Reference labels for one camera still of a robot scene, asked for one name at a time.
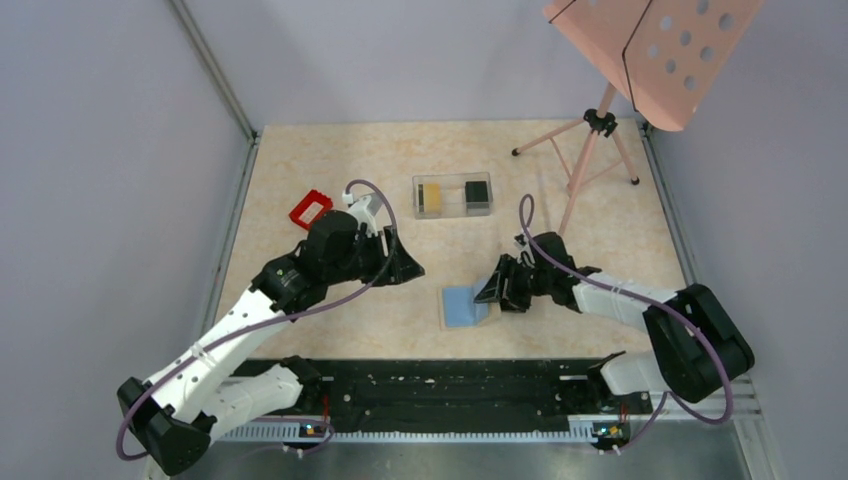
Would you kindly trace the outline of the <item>beige leather card holder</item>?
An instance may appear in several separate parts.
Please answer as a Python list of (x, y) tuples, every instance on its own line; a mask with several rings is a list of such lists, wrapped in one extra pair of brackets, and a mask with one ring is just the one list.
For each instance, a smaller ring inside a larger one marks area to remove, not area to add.
[(439, 292), (439, 313), (443, 329), (465, 329), (487, 326), (502, 316), (498, 303), (478, 304), (474, 301), (487, 280), (473, 285), (447, 286)]

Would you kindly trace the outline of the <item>black card stack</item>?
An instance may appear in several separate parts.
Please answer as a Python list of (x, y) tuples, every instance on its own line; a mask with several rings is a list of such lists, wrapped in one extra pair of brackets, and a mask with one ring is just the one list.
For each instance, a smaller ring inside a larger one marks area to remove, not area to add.
[(467, 181), (464, 201), (468, 216), (486, 216), (491, 213), (489, 183), (484, 180)]

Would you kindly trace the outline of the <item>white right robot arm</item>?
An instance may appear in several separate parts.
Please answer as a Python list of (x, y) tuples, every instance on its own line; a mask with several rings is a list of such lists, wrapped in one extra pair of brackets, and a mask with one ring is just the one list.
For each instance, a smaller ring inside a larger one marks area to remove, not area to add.
[(596, 267), (577, 267), (555, 232), (520, 234), (516, 241), (519, 254), (499, 257), (475, 303), (524, 313), (534, 298), (547, 296), (559, 306), (617, 320), (649, 337), (650, 350), (613, 354), (593, 368), (586, 397), (594, 409), (612, 412), (627, 394), (648, 390), (698, 403), (754, 366), (751, 346), (707, 286), (644, 287)]

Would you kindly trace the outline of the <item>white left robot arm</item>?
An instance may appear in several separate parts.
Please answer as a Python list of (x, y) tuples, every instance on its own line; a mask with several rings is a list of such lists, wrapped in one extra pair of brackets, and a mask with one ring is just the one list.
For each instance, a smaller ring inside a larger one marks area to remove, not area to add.
[(330, 210), (291, 252), (267, 262), (236, 304), (168, 367), (145, 380), (131, 377), (117, 396), (130, 432), (173, 477), (192, 467), (229, 431), (275, 410), (308, 413), (319, 404), (316, 374), (298, 359), (225, 386), (223, 383), (270, 337), (325, 304), (330, 287), (359, 281), (365, 288), (395, 286), (425, 269), (400, 242), (393, 225)]

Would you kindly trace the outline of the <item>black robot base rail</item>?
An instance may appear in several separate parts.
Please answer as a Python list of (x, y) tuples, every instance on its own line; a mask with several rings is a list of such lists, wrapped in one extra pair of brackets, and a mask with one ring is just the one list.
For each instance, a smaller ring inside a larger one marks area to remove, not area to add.
[(327, 420), (344, 434), (575, 431), (581, 416), (648, 415), (650, 395), (602, 392), (596, 359), (311, 360), (313, 380), (275, 417)]

